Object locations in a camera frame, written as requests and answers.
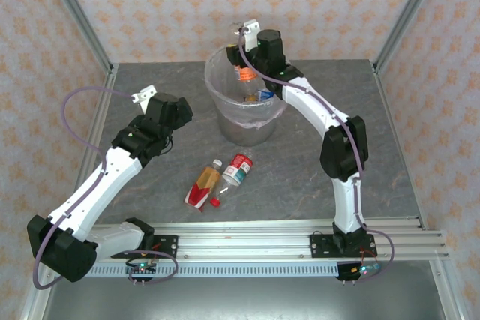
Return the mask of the clear bottle with orange label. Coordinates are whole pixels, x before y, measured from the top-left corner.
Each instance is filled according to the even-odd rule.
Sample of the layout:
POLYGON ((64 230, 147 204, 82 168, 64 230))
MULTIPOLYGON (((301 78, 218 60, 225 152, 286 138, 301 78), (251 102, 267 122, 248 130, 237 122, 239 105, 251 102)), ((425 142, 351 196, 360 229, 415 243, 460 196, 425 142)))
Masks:
POLYGON ((234 68, 236 79, 242 84, 251 84, 254 82, 257 75, 245 64, 241 56, 240 46, 242 46, 245 55, 249 53, 245 52, 245 39, 242 27, 243 23, 240 22, 232 25, 232 36, 226 46, 226 56, 234 68))

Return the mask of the clear plastic bin liner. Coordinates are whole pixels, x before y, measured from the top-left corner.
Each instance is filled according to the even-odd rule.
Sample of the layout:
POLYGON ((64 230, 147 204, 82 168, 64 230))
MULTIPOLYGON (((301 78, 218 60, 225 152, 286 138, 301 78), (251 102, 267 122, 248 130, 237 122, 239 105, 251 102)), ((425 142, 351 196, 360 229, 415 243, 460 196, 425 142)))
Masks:
POLYGON ((276 95, 262 101, 245 101, 223 47, 216 49, 205 63, 204 80, 220 114, 243 128, 261 128, 280 117, 287 107, 276 95))

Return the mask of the grey metal bin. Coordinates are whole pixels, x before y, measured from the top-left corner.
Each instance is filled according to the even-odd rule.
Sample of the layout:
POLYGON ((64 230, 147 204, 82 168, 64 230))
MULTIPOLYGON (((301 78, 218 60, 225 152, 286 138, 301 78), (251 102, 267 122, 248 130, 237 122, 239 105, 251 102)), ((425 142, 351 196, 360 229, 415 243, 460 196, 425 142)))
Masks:
POLYGON ((224 137, 237 145, 250 147, 265 142, 273 134, 278 118, 261 128, 243 128, 226 119, 215 106, 219 128, 224 137))

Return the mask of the red and yellow label bottle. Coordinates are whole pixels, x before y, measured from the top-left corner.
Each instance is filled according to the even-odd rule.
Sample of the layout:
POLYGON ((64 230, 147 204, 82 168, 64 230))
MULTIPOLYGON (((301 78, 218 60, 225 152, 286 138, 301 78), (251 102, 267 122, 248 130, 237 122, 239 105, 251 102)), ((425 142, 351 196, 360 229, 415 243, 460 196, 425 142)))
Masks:
POLYGON ((198 179, 187 192, 184 203, 199 211, 202 211, 209 196, 221 178, 221 167, 223 163, 219 159, 214 159, 212 163, 206 166, 200 173, 198 179))

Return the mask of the clear bottle, red label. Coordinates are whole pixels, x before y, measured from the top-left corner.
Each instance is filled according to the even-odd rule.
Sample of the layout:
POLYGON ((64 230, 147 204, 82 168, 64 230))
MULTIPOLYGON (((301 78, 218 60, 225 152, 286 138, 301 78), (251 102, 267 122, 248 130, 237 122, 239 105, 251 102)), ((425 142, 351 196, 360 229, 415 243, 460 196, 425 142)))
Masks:
POLYGON ((223 202, 231 198, 246 179, 253 164, 249 154, 237 153, 221 174, 210 198, 210 204, 219 208, 223 202))

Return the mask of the small controller board with lights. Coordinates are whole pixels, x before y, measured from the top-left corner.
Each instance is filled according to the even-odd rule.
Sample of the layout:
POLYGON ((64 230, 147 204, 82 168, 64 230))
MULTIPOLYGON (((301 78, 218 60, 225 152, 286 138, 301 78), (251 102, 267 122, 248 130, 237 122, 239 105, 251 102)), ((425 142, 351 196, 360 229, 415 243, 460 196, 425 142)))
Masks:
POLYGON ((126 262, 126 273, 131 274, 133 277, 139 277, 140 275, 153 275, 157 273, 157 265, 155 263, 148 262, 126 262))
POLYGON ((361 262, 340 262, 337 264, 337 280, 341 282, 354 282, 360 279, 362 275, 378 271, 381 268, 380 263, 362 264, 361 262))

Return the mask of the aluminium frame post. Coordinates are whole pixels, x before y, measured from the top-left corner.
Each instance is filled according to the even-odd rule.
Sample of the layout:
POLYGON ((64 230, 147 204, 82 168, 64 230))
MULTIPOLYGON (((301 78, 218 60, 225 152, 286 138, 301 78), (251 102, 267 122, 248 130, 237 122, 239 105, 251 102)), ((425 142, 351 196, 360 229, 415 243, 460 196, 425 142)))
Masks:
POLYGON ((110 73, 113 63, 110 61, 106 50, 102 46, 91 22, 86 16, 79 0, 62 0, 66 8, 69 10, 73 20, 77 24, 81 34, 85 38, 87 44, 92 50, 97 62, 107 72, 110 73))
POLYGON ((408 29, 408 26, 423 1, 424 0, 407 0, 376 61, 372 63, 375 74, 380 74, 381 70, 387 66, 389 59, 400 44, 405 31, 408 29))

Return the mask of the aluminium mounting rail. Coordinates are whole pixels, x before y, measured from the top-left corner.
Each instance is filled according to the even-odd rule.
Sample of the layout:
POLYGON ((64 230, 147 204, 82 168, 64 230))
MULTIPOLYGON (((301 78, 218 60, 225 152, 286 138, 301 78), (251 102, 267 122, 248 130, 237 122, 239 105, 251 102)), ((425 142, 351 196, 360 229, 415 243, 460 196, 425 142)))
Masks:
MULTIPOLYGON (((367 225, 394 243, 394 259, 448 259, 440 231, 421 227, 417 217, 370 218, 367 225)), ((310 235, 332 232, 332 220, 258 220, 154 223, 157 234, 178 235, 177 258, 187 262, 309 262, 310 235)))

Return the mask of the grey metal base plate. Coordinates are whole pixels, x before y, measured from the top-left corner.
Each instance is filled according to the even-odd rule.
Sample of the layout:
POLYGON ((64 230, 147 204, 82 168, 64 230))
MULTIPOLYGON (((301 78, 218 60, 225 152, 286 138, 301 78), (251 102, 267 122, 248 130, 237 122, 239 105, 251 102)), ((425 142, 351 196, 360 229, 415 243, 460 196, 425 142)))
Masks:
POLYGON ((54 287, 42 320, 445 320, 431 276, 341 285, 328 277, 87 279, 54 287))

